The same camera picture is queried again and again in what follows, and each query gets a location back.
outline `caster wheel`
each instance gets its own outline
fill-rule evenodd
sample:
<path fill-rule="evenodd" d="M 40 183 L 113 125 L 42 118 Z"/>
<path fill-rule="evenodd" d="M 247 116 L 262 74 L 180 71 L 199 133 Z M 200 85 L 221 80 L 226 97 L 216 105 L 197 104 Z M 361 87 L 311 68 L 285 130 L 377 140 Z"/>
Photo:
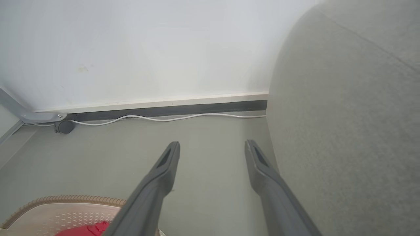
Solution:
<path fill-rule="evenodd" d="M 58 134 L 68 134 L 74 129 L 71 121 L 59 121 L 54 123 L 54 132 Z"/>

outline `white wall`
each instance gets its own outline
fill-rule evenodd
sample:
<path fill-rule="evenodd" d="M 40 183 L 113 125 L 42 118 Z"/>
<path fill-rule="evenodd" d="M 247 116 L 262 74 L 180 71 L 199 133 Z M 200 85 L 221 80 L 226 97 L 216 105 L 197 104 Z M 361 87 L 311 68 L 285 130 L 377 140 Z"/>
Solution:
<path fill-rule="evenodd" d="M 267 92 L 317 0 L 2 0 L 0 82 L 33 110 Z"/>

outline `metal bracket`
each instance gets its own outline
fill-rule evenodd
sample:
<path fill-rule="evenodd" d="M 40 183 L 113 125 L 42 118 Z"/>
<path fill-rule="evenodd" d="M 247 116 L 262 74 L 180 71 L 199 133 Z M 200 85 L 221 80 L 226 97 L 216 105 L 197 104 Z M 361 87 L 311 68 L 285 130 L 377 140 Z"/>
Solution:
<path fill-rule="evenodd" d="M 37 113 L 29 111 L 1 88 L 0 103 L 25 124 L 56 122 L 63 120 L 67 116 L 66 113 Z"/>

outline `brown braided rim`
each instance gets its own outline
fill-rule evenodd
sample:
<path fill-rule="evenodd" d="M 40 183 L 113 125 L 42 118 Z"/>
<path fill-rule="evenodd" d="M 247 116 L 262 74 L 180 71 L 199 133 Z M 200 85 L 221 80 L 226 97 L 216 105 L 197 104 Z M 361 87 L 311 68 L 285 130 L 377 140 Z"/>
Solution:
<path fill-rule="evenodd" d="M 66 196 L 50 196 L 38 198 L 28 204 L 22 206 L 13 213 L 1 226 L 3 229 L 8 229 L 19 217 L 28 212 L 30 209 L 35 208 L 40 205 L 49 204 L 49 203 L 93 203 L 101 204 L 113 207 L 122 207 L 126 201 L 117 198 L 110 197 L 97 197 L 97 196 L 83 196 L 83 195 L 66 195 Z"/>

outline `gray floor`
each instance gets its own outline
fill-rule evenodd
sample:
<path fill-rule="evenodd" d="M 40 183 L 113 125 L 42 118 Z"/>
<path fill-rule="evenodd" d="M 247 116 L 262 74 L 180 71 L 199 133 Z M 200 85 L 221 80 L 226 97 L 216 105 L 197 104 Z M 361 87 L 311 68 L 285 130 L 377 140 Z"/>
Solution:
<path fill-rule="evenodd" d="M 160 215 L 163 232 L 267 235 L 260 199 L 249 184 L 246 139 L 257 141 L 277 166 L 265 118 L 124 120 L 77 126 L 68 135 L 39 128 L 0 169 L 0 222 L 27 202 L 50 195 L 127 199 L 167 144 L 179 141 L 175 184 Z"/>

